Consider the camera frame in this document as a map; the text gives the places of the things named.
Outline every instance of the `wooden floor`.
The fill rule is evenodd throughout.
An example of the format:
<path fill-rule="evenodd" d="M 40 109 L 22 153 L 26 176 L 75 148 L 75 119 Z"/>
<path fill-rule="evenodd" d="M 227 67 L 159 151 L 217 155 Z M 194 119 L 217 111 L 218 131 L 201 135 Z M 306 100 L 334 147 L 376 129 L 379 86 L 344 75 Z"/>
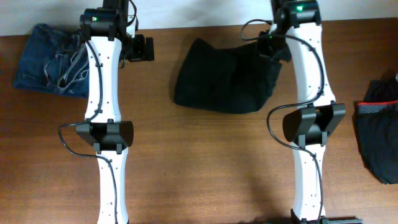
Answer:
<path fill-rule="evenodd" d="M 255 35 L 267 26 L 251 26 Z M 364 168 L 354 135 L 354 101 L 369 81 L 398 70 L 398 19 L 324 22 L 323 51 L 330 84 L 347 116 L 330 138 L 323 181 L 328 217 L 358 216 L 365 223 L 398 223 L 398 185 L 380 184 Z M 237 223 L 290 217 L 294 160 L 266 129 L 266 114 L 296 102 L 292 63 L 274 96 L 257 113 L 221 114 L 172 101 L 179 68 L 192 42 L 237 47 L 240 26 L 144 30 L 155 41 L 155 62 L 119 71 L 123 120 L 135 126 L 126 166 L 130 223 Z M 97 161 L 67 152 L 62 123 L 84 118 L 84 99 L 14 90 L 13 75 L 27 37 L 0 38 L 0 223 L 96 223 Z M 283 137 L 282 118 L 272 117 Z M 71 147 L 93 152 L 75 134 Z"/>

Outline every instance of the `red stripe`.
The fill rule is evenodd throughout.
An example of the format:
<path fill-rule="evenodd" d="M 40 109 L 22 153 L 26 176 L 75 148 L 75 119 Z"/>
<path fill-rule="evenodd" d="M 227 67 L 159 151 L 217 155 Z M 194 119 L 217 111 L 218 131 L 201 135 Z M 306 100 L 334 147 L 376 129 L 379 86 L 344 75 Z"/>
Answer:
<path fill-rule="evenodd" d="M 396 103 L 398 103 L 398 100 L 391 101 L 391 102 L 383 102 L 383 103 L 358 103 L 358 105 L 360 105 L 360 106 L 371 106 L 371 105 L 378 106 L 378 105 L 393 105 Z"/>

